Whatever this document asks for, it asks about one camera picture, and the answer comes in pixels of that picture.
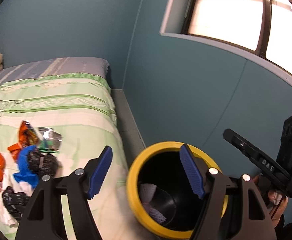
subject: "hand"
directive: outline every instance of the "hand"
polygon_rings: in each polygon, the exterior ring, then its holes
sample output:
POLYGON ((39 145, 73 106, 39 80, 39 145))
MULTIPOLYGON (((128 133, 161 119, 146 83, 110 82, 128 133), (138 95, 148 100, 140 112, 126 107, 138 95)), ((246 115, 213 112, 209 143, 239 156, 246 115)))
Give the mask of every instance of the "hand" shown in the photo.
MULTIPOLYGON (((256 177, 254 177, 252 180, 253 180, 253 182, 257 185, 257 184, 258 184, 258 181, 259 181, 259 175, 257 175, 256 177)), ((269 200, 270 200, 271 202, 273 202, 273 200, 275 200, 275 199, 278 199, 277 196, 278 196, 278 195, 276 194, 276 191, 275 191, 275 190, 270 190, 270 191, 268 192, 268 198, 269 198, 269 200)), ((286 198, 284 198, 284 200, 281 202, 281 204, 280 204, 280 206, 278 207, 278 209, 277 209, 275 215, 273 216, 273 218, 272 218, 272 222, 273 222, 273 227, 274 227, 274 228, 278 225, 278 223, 279 223, 279 221, 280 221, 280 217, 281 217, 281 215, 284 213, 284 211, 285 211, 285 209, 286 209, 286 207, 287 207, 287 203, 288 203, 288 198, 286 197, 286 198)), ((274 206, 274 207, 272 208, 272 210, 271 210, 270 213, 269 213, 270 216, 273 215, 273 213, 274 213, 275 210, 276 210, 276 207, 277 207, 277 206, 274 206)))

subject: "wall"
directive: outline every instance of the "wall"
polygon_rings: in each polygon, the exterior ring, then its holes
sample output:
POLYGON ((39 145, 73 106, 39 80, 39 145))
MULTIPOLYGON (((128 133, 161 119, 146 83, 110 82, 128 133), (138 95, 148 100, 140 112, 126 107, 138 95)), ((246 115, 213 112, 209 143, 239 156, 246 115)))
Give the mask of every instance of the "wall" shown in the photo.
MULTIPOLYGON (((124 91, 146 145, 192 144, 231 176, 258 171, 223 140, 231 128, 275 158, 292 87, 244 57, 199 42, 160 36, 167 0, 143 0, 124 91)), ((285 212, 292 222, 292 199, 285 212)))
POLYGON ((4 0, 5 68, 56 57, 102 57, 121 87, 140 0, 4 0))

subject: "bed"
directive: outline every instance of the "bed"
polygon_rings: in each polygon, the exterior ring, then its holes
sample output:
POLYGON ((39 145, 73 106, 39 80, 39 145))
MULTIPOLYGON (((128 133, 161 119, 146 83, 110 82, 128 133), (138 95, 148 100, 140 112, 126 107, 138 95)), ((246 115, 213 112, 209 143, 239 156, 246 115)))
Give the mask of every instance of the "bed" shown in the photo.
MULTIPOLYGON (((128 206, 127 164, 105 80, 107 68, 108 62, 100 58, 69 57, 0 72, 0 152, 6 160, 5 174, 13 180, 12 174, 18 171, 7 147, 16 143, 22 120, 34 127, 52 127, 63 136, 60 152, 55 154, 62 165, 57 177, 83 168, 109 145, 113 162, 100 193, 89 201, 101 236, 104 240, 152 239, 128 206)), ((66 196, 62 207, 68 239, 75 240, 66 196)), ((18 225, 5 225, 2 220, 0 217, 1 232, 7 239, 15 239, 18 225)))

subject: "blue textured pad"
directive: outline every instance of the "blue textured pad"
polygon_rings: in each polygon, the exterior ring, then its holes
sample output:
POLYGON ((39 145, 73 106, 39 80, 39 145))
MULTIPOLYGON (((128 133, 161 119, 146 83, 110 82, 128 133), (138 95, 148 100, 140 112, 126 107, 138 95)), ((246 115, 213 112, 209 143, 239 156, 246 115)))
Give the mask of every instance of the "blue textured pad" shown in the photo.
POLYGON ((90 178, 90 188, 88 190, 89 199, 92 199, 99 193, 112 160, 113 150, 111 147, 108 147, 104 153, 104 156, 99 161, 92 177, 90 178))
POLYGON ((193 161, 193 153, 185 144, 180 148, 179 157, 193 192, 202 199, 205 196, 203 178, 193 161))

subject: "yellow rim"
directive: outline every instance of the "yellow rim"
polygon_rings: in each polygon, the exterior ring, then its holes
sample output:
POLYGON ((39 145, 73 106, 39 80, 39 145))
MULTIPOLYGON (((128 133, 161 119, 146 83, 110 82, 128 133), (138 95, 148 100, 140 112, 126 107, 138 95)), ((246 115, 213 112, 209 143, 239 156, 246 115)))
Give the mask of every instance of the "yellow rim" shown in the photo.
MULTIPOLYGON (((138 187, 137 187, 138 174, 142 166, 144 165, 144 163, 148 161, 151 157, 162 152, 179 151, 182 145, 183 143, 181 142, 161 142, 161 143, 156 143, 156 144, 151 145, 150 147, 146 148, 138 155, 138 157, 133 162, 129 170, 128 177, 127 177, 126 189, 127 189, 128 202, 137 220, 149 231, 155 233, 158 236, 161 236, 164 238, 170 238, 170 239, 190 238, 193 231, 191 230, 191 231, 181 232, 181 231, 170 230, 156 223, 148 215, 148 213, 144 210, 142 203, 139 199, 138 187)), ((198 148, 194 146, 189 145, 189 147, 195 156, 201 157, 202 159, 204 159, 204 161, 206 162, 209 168, 213 167, 221 171, 218 165, 214 162, 214 160, 210 158, 206 153, 204 153, 203 151, 199 150, 198 148)), ((227 203, 228 203, 228 196, 226 195, 225 200, 224 200, 222 216, 224 215, 226 211, 227 203)))

